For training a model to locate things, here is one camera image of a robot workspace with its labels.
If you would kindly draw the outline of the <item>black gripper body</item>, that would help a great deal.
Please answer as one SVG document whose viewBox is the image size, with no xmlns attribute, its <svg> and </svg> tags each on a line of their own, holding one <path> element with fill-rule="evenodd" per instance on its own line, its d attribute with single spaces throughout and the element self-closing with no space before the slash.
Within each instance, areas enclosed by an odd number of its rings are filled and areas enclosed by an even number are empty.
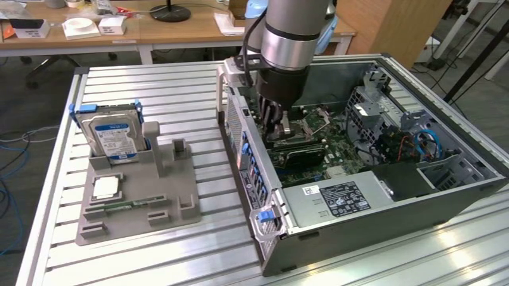
<svg viewBox="0 0 509 286">
<path fill-rule="evenodd" d="M 259 70 L 257 76 L 258 94 L 284 108 L 290 108 L 302 97 L 309 72 L 310 67 L 297 71 Z"/>
</svg>

